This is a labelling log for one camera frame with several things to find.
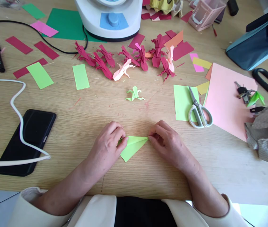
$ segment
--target white tile floor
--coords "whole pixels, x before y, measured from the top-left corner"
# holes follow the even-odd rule
[[[0,227],[6,227],[18,192],[0,191]],[[255,227],[268,227],[268,206],[234,203],[235,209]]]

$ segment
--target scissor handle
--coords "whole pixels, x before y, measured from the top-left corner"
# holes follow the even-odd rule
[[[192,111],[194,111],[198,125],[195,125],[191,120]],[[205,111],[207,113],[207,115],[209,117],[209,123],[207,123],[207,120],[204,116],[203,111]],[[193,126],[194,128],[204,128],[204,127],[210,127],[213,125],[213,117],[212,117],[211,113],[209,112],[209,110],[207,108],[205,108],[201,104],[198,104],[198,106],[195,106],[193,104],[191,106],[191,109],[190,109],[189,114],[188,114],[188,120],[189,120],[191,126]]]

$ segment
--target pen holder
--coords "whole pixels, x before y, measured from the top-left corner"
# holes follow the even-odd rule
[[[210,27],[226,7],[223,0],[199,0],[188,22],[198,32]]]

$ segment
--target wooden table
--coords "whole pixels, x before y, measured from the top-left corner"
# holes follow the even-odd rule
[[[32,1],[47,17],[52,8],[76,10],[73,1]],[[263,12],[257,0],[238,0],[239,13],[231,17],[228,9],[220,25],[215,25],[218,37],[214,37],[211,28],[195,31],[189,24],[178,17],[172,20],[152,22],[142,20],[140,33],[145,35],[143,45],[151,49],[151,39],[159,33],[173,29],[184,30],[184,40],[188,41],[201,59],[216,62],[244,75],[251,72],[237,67],[226,55],[225,49],[245,33],[245,26],[260,17]],[[17,20],[31,24],[36,20],[25,10],[0,7],[0,20]],[[16,36],[34,49],[24,55],[8,44],[5,39]],[[20,191],[26,187],[39,186],[49,189],[73,170],[87,157],[95,138],[110,121],[120,122],[127,135],[147,136],[150,127],[159,120],[165,120],[182,137],[193,155],[205,169],[210,181],[221,193],[230,196],[233,202],[268,205],[268,163],[258,158],[257,152],[235,136],[213,125],[207,129],[194,129],[188,121],[175,120],[173,85],[197,86],[206,82],[207,70],[196,73],[190,56],[186,55],[174,63],[177,76],[169,78],[163,84],[163,77],[157,76],[162,71],[152,67],[149,70],[131,68],[131,79],[123,76],[119,81],[108,80],[103,73],[86,64],[90,88],[76,90],[72,71],[73,65],[83,62],[73,59],[73,55],[59,53],[60,57],[50,60],[37,50],[33,44],[41,38],[30,28],[19,24],[0,23],[0,45],[6,47],[2,57],[6,72],[0,78],[14,79],[14,71],[45,58],[53,64],[44,66],[54,84],[40,90],[30,74],[20,80],[26,82],[24,92],[15,100],[23,115],[28,109],[50,111],[57,114],[44,150],[51,154],[50,160],[37,163],[34,172],[27,177],[0,175],[0,190]],[[47,38],[56,47],[64,51],[75,51],[74,40]],[[103,46],[114,53],[117,63],[123,60],[118,56],[121,43],[104,43]],[[87,52],[92,53],[100,43],[89,42]],[[260,65],[268,70],[268,60]],[[124,100],[127,90],[133,86],[141,89],[141,97],[146,100]],[[9,102],[21,88],[20,84],[0,82],[0,157],[15,131],[19,118]],[[259,86],[268,105],[268,93]],[[120,157],[110,171],[89,191],[89,195],[105,194],[117,196],[139,196],[143,198],[190,199],[190,191],[185,177],[174,167],[163,161],[148,141],[127,163]]]

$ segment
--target red origami figure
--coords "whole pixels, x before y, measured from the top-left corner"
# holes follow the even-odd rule
[[[100,45],[99,47],[101,50],[97,49],[96,52],[101,52],[103,54],[101,58],[105,58],[105,63],[108,63],[112,68],[115,68],[115,61],[112,58],[113,54],[111,52],[108,53],[103,45]]]
[[[136,45],[136,48],[134,49],[133,52],[138,51],[138,54],[135,55],[134,57],[139,57],[139,58],[137,59],[137,61],[139,61],[139,62],[141,63],[141,68],[142,68],[144,71],[147,71],[148,66],[147,66],[146,61],[147,61],[148,59],[145,58],[145,49],[144,49],[144,46],[142,45],[142,46],[140,47],[138,43],[135,43],[135,45]]]
[[[108,69],[108,67],[105,65],[105,63],[103,62],[103,60],[98,56],[98,54],[96,52],[94,52],[95,55],[95,60],[98,63],[99,66],[96,67],[96,69],[101,69],[103,74],[109,78],[109,79],[113,79],[113,74],[110,72],[110,70]]]
[[[161,62],[163,64],[163,71],[160,73],[160,76],[162,76],[163,73],[167,74],[167,77],[164,79],[163,82],[165,82],[165,80],[168,78],[169,75],[171,75],[171,77],[174,77],[175,73],[173,73],[168,66],[168,62],[166,61],[165,57],[161,58]]]
[[[127,52],[127,50],[125,49],[124,46],[121,47],[122,51],[118,53],[118,55],[123,54],[125,56],[125,59],[123,60],[124,62],[126,62],[128,59],[131,59],[131,61],[137,65],[140,66],[140,64],[131,56],[131,54],[129,52]]]
[[[153,66],[159,68],[161,54],[166,55],[166,53],[161,51],[161,48],[164,44],[164,40],[162,39],[162,35],[159,34],[157,36],[157,39],[152,39],[151,41],[155,44],[155,49],[149,51],[150,53],[154,53],[154,56],[152,58]]]
[[[79,55],[79,59],[82,61],[82,60],[85,60],[90,66],[93,66],[95,67],[96,66],[96,61],[95,59],[91,58],[90,55],[91,54],[87,54],[86,51],[84,50],[83,46],[80,46],[77,41],[75,41],[75,45],[77,47],[75,47],[75,49],[78,51],[78,53],[80,54]]]

